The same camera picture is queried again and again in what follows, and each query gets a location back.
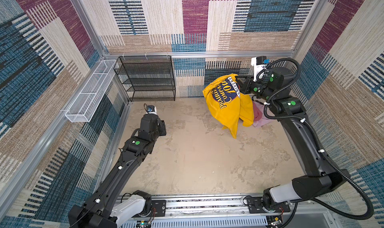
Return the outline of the yellow printed t-shirt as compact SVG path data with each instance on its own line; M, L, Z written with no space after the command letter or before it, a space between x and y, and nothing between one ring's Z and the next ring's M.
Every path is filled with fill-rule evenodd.
M236 74L224 75L211 82L203 90L207 107L211 115L224 129L229 129L236 139L238 123L250 127L254 122L253 101L249 95L240 92Z

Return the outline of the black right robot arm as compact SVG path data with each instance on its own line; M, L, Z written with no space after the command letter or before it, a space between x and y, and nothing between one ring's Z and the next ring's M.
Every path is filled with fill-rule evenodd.
M292 74L283 67L264 72L263 79L259 75L237 75L236 82L242 93L265 100L265 116L281 123L305 173L285 185L264 191L264 209L275 211L280 204L288 201L314 200L330 193L346 183L351 176L347 170L339 168L323 149L304 105L300 99L290 95L291 86L298 80L300 72Z

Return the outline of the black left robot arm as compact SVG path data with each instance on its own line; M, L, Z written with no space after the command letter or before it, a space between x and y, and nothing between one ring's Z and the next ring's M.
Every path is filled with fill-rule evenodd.
M69 212L71 228L116 228L111 216L113 206L131 175L153 151L155 142L166 135L165 123L156 114L145 114L140 128L125 142L120 157L96 191L79 206Z

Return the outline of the magenta cloth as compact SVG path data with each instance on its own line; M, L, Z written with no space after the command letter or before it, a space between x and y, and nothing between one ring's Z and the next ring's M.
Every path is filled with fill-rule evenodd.
M263 105L257 103L256 101L253 102L253 111L254 111L254 122L258 122L263 117Z

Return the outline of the light pink cloth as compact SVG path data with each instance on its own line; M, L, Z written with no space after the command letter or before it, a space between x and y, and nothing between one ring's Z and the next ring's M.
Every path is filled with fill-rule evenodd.
M262 119L261 119L260 121L258 121L258 122L253 122L253 126L254 126L254 127L262 127L262 126L264 126L264 125L266 125L266 124L269 124L269 123L273 122L272 119L268 119L268 118L264 115L264 108L262 109L262 111L263 111L263 117L262 117Z

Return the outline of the white mesh wall basket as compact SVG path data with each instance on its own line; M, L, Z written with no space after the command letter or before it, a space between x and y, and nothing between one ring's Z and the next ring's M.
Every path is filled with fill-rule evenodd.
M116 60L97 63L81 92L67 110L65 117L72 123L90 122L107 88L115 76Z

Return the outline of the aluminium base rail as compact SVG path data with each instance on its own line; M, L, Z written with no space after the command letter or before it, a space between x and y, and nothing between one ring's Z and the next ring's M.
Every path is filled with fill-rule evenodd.
M123 228L340 228L326 208L303 202L267 213L256 204L260 194L154 195L156 215L130 218Z

